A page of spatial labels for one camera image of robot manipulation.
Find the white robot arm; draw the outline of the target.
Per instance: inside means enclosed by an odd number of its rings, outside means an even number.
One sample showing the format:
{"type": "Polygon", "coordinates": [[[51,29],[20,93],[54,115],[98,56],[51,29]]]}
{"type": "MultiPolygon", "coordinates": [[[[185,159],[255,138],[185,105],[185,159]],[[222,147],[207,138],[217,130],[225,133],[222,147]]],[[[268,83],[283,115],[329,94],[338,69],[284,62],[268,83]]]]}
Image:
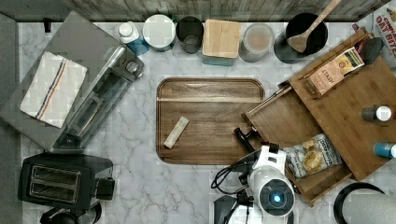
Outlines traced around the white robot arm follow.
{"type": "Polygon", "coordinates": [[[279,145],[261,147],[247,175],[252,205],[236,204],[221,224],[294,224],[295,194],[285,175],[286,158],[279,145]]]}

